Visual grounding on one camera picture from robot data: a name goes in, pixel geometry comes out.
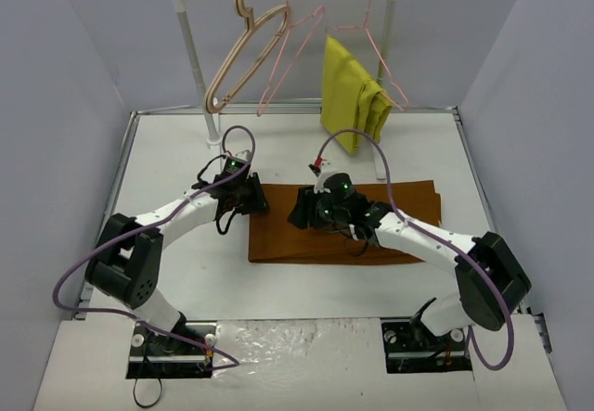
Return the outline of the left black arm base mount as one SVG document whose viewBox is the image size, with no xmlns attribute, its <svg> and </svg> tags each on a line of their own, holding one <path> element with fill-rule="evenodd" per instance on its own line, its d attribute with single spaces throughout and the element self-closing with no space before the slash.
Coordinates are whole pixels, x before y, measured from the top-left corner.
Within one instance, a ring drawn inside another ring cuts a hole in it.
<svg viewBox="0 0 594 411">
<path fill-rule="evenodd" d="M 204 350 L 136 325 L 129 347 L 126 378 L 133 384 L 132 397 L 142 410 L 155 406 L 163 396 L 165 379 L 210 379 L 213 351 Z M 138 385 L 156 386 L 152 399 L 141 398 Z"/>
</svg>

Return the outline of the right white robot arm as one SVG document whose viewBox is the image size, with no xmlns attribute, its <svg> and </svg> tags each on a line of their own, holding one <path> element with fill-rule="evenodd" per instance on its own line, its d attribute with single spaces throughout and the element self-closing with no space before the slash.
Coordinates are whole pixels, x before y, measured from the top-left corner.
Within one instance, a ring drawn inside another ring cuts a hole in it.
<svg viewBox="0 0 594 411">
<path fill-rule="evenodd" d="M 299 189 L 288 217 L 299 229 L 335 229 L 386 250 L 399 250 L 456 279 L 456 293 L 426 301 L 411 319 L 413 341 L 431 349 L 455 328 L 501 329 L 532 287 L 500 235 L 473 237 L 423 223 L 387 202 L 371 201 L 354 189 L 345 194 L 312 186 Z"/>
</svg>

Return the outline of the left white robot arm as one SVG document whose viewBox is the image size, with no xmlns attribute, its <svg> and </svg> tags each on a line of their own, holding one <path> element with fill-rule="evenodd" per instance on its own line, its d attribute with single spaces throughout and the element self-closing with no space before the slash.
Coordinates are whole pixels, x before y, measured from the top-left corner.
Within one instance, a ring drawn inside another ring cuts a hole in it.
<svg viewBox="0 0 594 411">
<path fill-rule="evenodd" d="M 99 253 L 86 266 L 84 278 L 94 288 L 123 304 L 138 320 L 155 327 L 153 342 L 165 353 L 177 353 L 190 336 L 185 316 L 157 288 L 161 254 L 173 242 L 202 225 L 213 224 L 217 233 L 227 214 L 268 212 L 259 175 L 251 173 L 215 188 L 198 183 L 196 197 L 185 196 L 153 212 L 134 216 L 117 213 L 106 222 Z"/>
</svg>

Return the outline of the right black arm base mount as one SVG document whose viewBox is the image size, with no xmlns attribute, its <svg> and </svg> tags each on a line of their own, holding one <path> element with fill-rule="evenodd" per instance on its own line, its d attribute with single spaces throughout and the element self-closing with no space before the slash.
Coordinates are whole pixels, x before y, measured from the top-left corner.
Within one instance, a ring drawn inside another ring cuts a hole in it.
<svg viewBox="0 0 594 411">
<path fill-rule="evenodd" d="M 435 337 L 416 328 L 410 319 L 381 320 L 388 374 L 471 372 L 466 335 L 460 328 Z"/>
</svg>

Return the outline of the brown trousers with striped waistband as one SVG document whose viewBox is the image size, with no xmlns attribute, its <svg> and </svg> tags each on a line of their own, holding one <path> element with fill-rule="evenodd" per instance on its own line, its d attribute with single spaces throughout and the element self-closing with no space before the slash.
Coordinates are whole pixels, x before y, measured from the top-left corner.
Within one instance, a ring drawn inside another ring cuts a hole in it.
<svg viewBox="0 0 594 411">
<path fill-rule="evenodd" d="M 248 260 L 251 263 L 297 263 L 380 266 L 416 263 L 417 258 L 399 250 L 368 247 L 340 234 L 300 230 L 288 222 L 299 185 L 264 184 L 269 211 L 250 217 Z M 393 183 L 398 208 L 421 221 L 438 226 L 442 221 L 442 197 L 434 181 Z"/>
</svg>

